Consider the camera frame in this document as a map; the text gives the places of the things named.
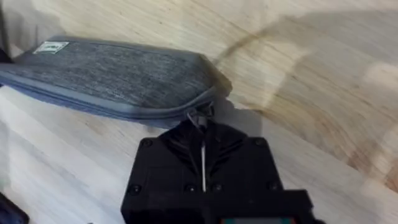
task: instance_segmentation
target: screw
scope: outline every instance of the screw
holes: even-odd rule
[[[261,138],[257,138],[256,140],[254,140],[254,143],[255,143],[257,146],[262,146],[262,145],[264,145],[264,140],[261,139]]]
[[[139,194],[139,192],[141,191],[141,186],[140,186],[140,185],[137,185],[137,184],[134,184],[134,185],[132,185],[132,186],[130,187],[130,190],[129,190],[129,191],[132,192],[132,194],[137,195],[137,194]]]
[[[269,183],[268,189],[269,190],[277,190],[278,189],[278,185],[276,183]]]
[[[142,146],[149,147],[151,145],[152,145],[152,141],[151,140],[148,140],[148,139],[142,140]]]
[[[185,186],[185,191],[187,191],[187,192],[195,192],[195,191],[197,191],[197,188],[193,184],[187,184]]]
[[[221,184],[214,184],[211,188],[214,192],[220,192],[223,190],[223,186]]]

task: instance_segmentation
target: light wood surface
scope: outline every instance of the light wood surface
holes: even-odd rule
[[[396,0],[3,0],[13,55],[55,34],[200,52],[220,120],[264,136],[327,223],[398,222]],[[0,89],[0,191],[32,223],[123,223],[139,140],[163,130]]]

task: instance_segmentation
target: black device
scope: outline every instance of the black device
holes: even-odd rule
[[[0,193],[0,224],[27,224],[29,217]]]
[[[264,138],[203,124],[141,141],[121,207],[127,224],[318,223],[306,190],[284,190]]]

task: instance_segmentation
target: display screen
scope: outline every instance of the display screen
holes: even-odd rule
[[[221,224],[296,224],[293,218],[225,218]]]

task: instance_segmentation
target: zipper pouch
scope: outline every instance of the zipper pouch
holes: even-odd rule
[[[163,128],[224,93],[215,73],[200,54],[74,37],[0,63],[1,84],[40,101]]]

